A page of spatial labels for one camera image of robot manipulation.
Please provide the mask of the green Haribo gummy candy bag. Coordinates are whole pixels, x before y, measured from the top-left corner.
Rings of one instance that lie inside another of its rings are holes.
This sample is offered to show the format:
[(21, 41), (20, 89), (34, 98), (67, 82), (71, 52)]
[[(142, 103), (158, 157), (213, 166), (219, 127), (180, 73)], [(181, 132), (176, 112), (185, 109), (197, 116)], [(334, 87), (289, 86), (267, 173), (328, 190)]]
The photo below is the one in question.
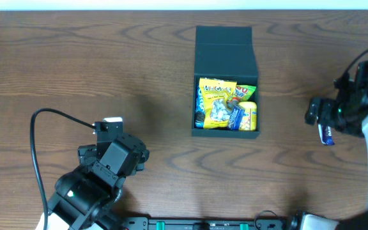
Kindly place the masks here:
[(227, 103), (238, 104), (240, 102), (246, 102), (254, 94), (255, 90), (255, 86), (237, 85)]

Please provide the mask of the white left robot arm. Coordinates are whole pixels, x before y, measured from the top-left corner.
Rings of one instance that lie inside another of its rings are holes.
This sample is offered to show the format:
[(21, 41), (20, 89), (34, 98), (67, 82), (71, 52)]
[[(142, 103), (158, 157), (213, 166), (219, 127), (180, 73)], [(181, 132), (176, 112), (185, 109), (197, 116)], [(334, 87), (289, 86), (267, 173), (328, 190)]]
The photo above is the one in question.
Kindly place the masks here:
[(146, 145), (123, 131), (121, 117), (94, 124), (96, 144), (80, 146), (79, 166), (62, 175), (47, 201), (38, 229), (123, 229), (113, 212), (127, 177), (144, 169)]

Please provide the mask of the black gift box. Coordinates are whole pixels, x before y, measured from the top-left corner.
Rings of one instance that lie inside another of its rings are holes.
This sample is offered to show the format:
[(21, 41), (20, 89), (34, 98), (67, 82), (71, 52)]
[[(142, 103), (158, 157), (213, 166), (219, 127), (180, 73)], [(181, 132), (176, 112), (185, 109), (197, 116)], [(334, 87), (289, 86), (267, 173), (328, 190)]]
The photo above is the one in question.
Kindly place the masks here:
[(252, 28), (196, 27), (191, 134), (194, 137), (256, 139), (261, 134), (260, 115), (257, 115), (256, 130), (250, 132), (196, 127), (197, 88), (200, 78), (236, 81), (241, 85), (255, 86), (256, 91), (249, 100), (259, 104), (259, 71), (252, 44)]

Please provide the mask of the yellow snack nut bag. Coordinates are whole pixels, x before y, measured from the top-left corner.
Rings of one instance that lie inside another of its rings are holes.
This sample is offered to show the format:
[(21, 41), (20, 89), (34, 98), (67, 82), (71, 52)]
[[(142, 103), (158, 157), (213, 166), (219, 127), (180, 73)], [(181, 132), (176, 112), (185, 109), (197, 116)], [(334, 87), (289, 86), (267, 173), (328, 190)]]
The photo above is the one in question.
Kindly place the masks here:
[(227, 101), (233, 95), (236, 82), (220, 79), (199, 79), (199, 87), (204, 105), (204, 129), (228, 126), (231, 110)]

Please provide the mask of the blue Eclipse mint box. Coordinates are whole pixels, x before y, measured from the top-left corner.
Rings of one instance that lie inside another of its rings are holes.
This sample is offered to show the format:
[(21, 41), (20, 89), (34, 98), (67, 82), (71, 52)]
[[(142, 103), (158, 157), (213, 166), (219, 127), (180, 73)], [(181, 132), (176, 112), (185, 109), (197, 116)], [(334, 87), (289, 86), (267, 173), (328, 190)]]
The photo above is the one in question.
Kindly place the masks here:
[(234, 105), (232, 113), (229, 117), (228, 129), (229, 130), (239, 130), (241, 127), (243, 115), (245, 109), (240, 105)]

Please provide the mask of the blue Dairy Milk chocolate bar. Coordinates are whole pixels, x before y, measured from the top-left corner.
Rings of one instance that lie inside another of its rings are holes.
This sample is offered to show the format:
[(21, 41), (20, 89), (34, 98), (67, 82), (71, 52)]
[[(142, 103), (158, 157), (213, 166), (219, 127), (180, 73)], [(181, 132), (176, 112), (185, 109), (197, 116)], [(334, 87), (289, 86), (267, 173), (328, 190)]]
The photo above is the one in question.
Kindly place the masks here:
[(335, 144), (332, 137), (332, 129), (329, 126), (319, 124), (318, 130), (319, 137), (323, 145), (333, 146)]

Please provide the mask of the yellow candy bottle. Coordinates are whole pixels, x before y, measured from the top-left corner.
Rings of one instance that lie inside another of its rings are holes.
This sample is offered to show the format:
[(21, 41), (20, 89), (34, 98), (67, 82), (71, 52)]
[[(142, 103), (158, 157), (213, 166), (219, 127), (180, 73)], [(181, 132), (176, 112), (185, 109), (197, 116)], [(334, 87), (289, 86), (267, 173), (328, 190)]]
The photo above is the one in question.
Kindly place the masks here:
[(244, 110), (240, 121), (239, 130), (256, 131), (257, 129), (257, 104), (255, 102), (240, 102), (239, 106)]

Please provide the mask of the blue Oreo cookie pack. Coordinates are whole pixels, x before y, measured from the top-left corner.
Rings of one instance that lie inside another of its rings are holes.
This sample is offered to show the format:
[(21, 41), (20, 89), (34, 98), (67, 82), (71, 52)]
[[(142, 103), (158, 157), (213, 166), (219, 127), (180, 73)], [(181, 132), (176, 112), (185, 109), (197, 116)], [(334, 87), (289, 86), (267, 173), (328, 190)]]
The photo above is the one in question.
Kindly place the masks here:
[(205, 120), (204, 99), (202, 96), (201, 88), (199, 86), (197, 87), (194, 119), (196, 128), (204, 127), (204, 120)]

